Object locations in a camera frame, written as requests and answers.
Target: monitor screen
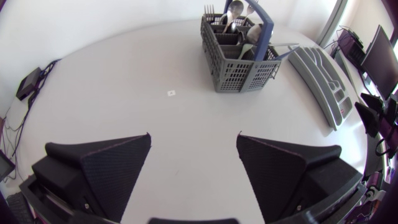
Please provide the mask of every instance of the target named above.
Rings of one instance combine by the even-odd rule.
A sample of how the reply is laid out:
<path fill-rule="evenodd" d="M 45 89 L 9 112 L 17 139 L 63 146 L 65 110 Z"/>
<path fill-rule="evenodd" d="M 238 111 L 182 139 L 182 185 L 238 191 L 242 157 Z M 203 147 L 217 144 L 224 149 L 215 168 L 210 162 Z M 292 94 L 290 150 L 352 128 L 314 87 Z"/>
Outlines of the monitor screen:
<path fill-rule="evenodd" d="M 398 61 L 383 28 L 377 28 L 373 42 L 362 63 L 365 72 L 386 100 L 398 83 Z"/>
<path fill-rule="evenodd" d="M 6 178 L 15 168 L 15 165 L 0 151 L 0 181 Z"/>

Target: cutlery basket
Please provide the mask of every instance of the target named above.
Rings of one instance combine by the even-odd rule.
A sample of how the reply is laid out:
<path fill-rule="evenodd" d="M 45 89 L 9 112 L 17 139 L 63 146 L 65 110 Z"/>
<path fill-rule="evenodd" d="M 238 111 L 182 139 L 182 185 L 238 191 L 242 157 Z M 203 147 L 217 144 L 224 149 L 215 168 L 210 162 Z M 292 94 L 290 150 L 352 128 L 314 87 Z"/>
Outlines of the cutlery basket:
<path fill-rule="evenodd" d="M 222 34 L 225 25 L 219 24 L 222 14 L 215 14 L 213 21 L 203 15 L 200 33 L 214 88 L 218 93 L 244 93 L 260 90 L 270 78 L 275 78 L 281 60 L 273 60 L 278 55 L 268 46 L 273 22 L 265 11 L 252 0 L 246 0 L 264 22 L 259 42 L 238 60 L 242 45 L 238 42 L 238 32 L 247 32 L 254 24 L 248 19 L 244 26 L 237 26 L 232 34 Z"/>

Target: round white table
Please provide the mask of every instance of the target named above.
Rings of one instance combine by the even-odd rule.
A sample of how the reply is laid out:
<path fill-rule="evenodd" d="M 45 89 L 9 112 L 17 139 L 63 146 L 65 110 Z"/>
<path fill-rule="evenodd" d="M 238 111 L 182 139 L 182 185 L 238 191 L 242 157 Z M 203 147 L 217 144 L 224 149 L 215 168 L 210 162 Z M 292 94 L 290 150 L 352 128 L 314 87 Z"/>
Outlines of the round white table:
<path fill-rule="evenodd" d="M 275 26 L 273 43 L 315 43 Z M 261 91 L 216 93 L 203 53 L 200 21 L 144 27 L 89 45 L 59 61 L 27 119 L 18 166 L 24 179 L 45 156 L 44 144 L 77 144 L 148 132 L 152 148 L 122 223 L 151 217 L 262 223 L 236 149 L 242 134 L 310 146 L 342 147 L 341 158 L 364 171 L 367 141 L 353 111 L 329 127 L 312 92 L 285 59 Z M 280 47 L 278 52 L 288 49 Z M 358 101 L 337 64 L 353 103 Z M 167 92 L 175 90 L 174 96 Z M 14 100 L 9 122 L 18 126 L 26 102 Z M 7 197 L 20 179 L 1 184 Z"/>

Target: computer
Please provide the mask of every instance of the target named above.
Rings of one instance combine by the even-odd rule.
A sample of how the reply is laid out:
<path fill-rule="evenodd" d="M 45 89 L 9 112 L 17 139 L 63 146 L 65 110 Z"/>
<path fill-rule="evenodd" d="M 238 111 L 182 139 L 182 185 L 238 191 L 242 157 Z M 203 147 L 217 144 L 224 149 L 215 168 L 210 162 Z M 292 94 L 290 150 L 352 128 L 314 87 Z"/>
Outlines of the computer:
<path fill-rule="evenodd" d="M 340 146 L 239 135 L 236 147 L 265 223 L 339 223 L 366 191 Z"/>
<path fill-rule="evenodd" d="M 6 178 L 14 169 L 15 164 L 0 150 L 0 181 Z"/>
<path fill-rule="evenodd" d="M 362 68 L 387 100 L 398 83 L 398 61 L 383 28 L 379 25 L 362 62 Z"/>
<path fill-rule="evenodd" d="M 75 213 L 119 223 L 150 149 L 149 134 L 85 144 L 47 143 L 47 156 L 19 187 L 46 223 Z"/>

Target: black cable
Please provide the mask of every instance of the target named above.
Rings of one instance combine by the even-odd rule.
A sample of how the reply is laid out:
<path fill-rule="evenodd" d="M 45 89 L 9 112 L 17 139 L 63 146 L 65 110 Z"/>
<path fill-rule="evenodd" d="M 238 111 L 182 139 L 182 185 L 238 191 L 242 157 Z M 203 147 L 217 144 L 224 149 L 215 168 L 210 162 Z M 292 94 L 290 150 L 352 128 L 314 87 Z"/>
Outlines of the black cable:
<path fill-rule="evenodd" d="M 45 84 L 45 81 L 47 80 L 47 77 L 48 77 L 49 73 L 52 71 L 54 65 L 55 65 L 59 60 L 60 60 L 60 59 L 54 60 L 54 61 L 50 62 L 49 65 L 47 65 L 46 68 L 40 73 L 40 74 L 41 74 L 41 80 L 43 80 L 43 82 L 41 83 L 41 85 L 39 84 L 38 89 L 36 89 L 36 91 L 34 91 L 33 94 L 32 94 L 32 95 L 29 97 L 29 99 L 28 99 L 28 109 L 27 109 L 27 112 L 26 112 L 26 114 L 25 114 L 25 116 L 24 116 L 24 119 L 22 120 L 21 128 L 20 128 L 20 129 L 18 130 L 18 132 L 17 132 L 16 138 L 17 138 L 18 140 L 16 141 L 15 150 L 14 150 L 14 153 L 12 153 L 12 156 L 11 156 L 11 157 L 13 157 L 13 156 L 16 154 L 17 150 L 18 150 L 19 143 L 21 142 L 22 132 L 24 131 L 25 122 L 26 122 L 26 119 L 27 119 L 27 117 L 28 117 L 28 115 L 29 115 L 30 109 L 32 108 L 32 105 L 33 105 L 34 101 L 36 100 L 37 96 L 39 95 L 40 90 L 43 88 L 43 86 L 44 86 L 44 84 Z"/>
<path fill-rule="evenodd" d="M 375 150 L 374 152 L 376 153 L 377 156 L 383 156 L 384 154 L 386 154 L 386 153 L 389 152 L 389 149 L 387 149 L 385 152 L 382 152 L 382 153 L 380 153 L 380 152 L 377 151 L 377 148 L 379 147 L 379 145 L 380 145 L 382 142 L 384 142 L 384 139 L 381 139 L 381 140 L 377 143 L 377 145 L 376 145 L 376 150 Z"/>
<path fill-rule="evenodd" d="M 12 156 L 11 156 L 10 159 L 12 159 L 12 158 L 15 156 L 15 175 L 14 175 L 14 177 L 11 177 L 10 175 L 8 175 L 8 176 L 3 180 L 4 182 L 7 182 L 8 178 L 10 178 L 10 179 L 12 179 L 12 180 L 15 180 L 15 179 L 17 178 L 17 174 L 18 174 L 18 176 L 21 178 L 21 180 L 24 181 L 24 179 L 22 178 L 21 173 L 19 172 L 19 169 L 18 169 L 18 158 L 17 158 L 17 156 L 16 156 L 16 153 L 17 153 L 19 144 L 20 144 L 20 142 L 21 142 L 22 132 L 23 132 L 23 130 L 24 130 L 24 126 L 25 126 L 26 119 L 27 119 L 27 117 L 28 117 L 28 115 L 29 115 L 30 109 L 32 108 L 32 105 L 33 105 L 34 101 L 36 100 L 37 96 L 39 95 L 40 90 L 43 88 L 43 86 L 44 86 L 44 84 L 45 84 L 45 81 L 47 80 L 47 77 L 48 77 L 49 73 L 52 71 L 54 65 L 55 65 L 59 60 L 60 60 L 60 59 L 54 60 L 54 61 L 50 62 L 50 63 L 46 66 L 46 68 L 45 68 L 44 70 L 41 71 L 40 76 L 39 76 L 39 84 L 37 85 L 37 89 L 33 92 L 33 94 L 32 94 L 32 95 L 29 97 L 29 99 L 28 99 L 28 110 L 27 110 L 27 112 L 26 112 L 26 114 L 25 114 L 25 116 L 24 116 L 24 119 L 22 120 L 21 124 L 18 126 L 18 128 L 13 129 L 10 125 L 9 125 L 9 126 L 5 126 L 5 128 L 6 128 L 6 137 L 7 137 L 7 140 L 9 141 L 9 144 L 11 145 L 12 149 L 14 150 L 14 152 L 12 153 Z M 7 110 L 7 112 L 6 112 L 6 115 L 5 115 L 5 117 L 4 117 L 4 122 L 6 121 L 7 114 L 8 114 L 8 112 L 9 112 L 10 108 L 8 108 L 8 110 Z M 15 132 L 15 131 L 17 132 L 17 133 L 16 133 L 16 138 L 15 138 L 15 144 L 14 144 L 15 147 L 12 145 L 11 140 L 8 138 L 8 134 L 7 134 L 7 130 L 8 130 L 8 129 L 10 129 L 10 130 L 12 130 L 12 131 L 14 131 L 14 132 Z M 4 142 L 5 142 L 5 139 L 4 139 L 3 133 L 2 133 L 2 138 L 3 138 L 4 150 L 6 150 L 6 149 L 5 149 L 5 143 L 4 143 Z"/>
<path fill-rule="evenodd" d="M 330 45 L 332 45 L 332 44 L 334 44 L 334 43 L 338 43 L 339 41 L 342 41 L 342 40 L 345 40 L 345 39 L 347 39 L 349 36 L 351 36 L 351 34 L 350 33 L 347 33 L 347 34 L 345 34 L 342 38 L 341 38 L 341 40 L 335 40 L 335 41 L 333 41 L 332 43 L 330 43 L 330 44 L 328 44 L 326 47 L 324 47 L 323 49 L 325 50 L 326 48 L 328 48 Z"/>
<path fill-rule="evenodd" d="M 394 131 L 396 130 L 396 127 L 397 127 L 396 125 L 394 125 L 394 126 L 392 127 L 390 133 L 389 133 L 388 136 L 386 137 L 387 140 L 389 140 L 389 139 L 392 137 L 392 134 L 394 134 Z M 376 152 L 376 155 L 377 155 L 377 156 L 383 156 L 384 154 L 386 154 L 386 153 L 388 153 L 388 152 L 391 151 L 391 148 L 390 148 L 390 147 L 389 147 L 385 152 L 382 152 L 382 153 L 380 153 L 380 152 L 377 151 L 377 147 L 379 147 L 379 145 L 380 145 L 383 141 L 384 141 L 384 139 L 380 140 L 380 141 L 377 143 L 377 145 L 376 145 L 376 150 L 375 150 L 375 152 Z"/>

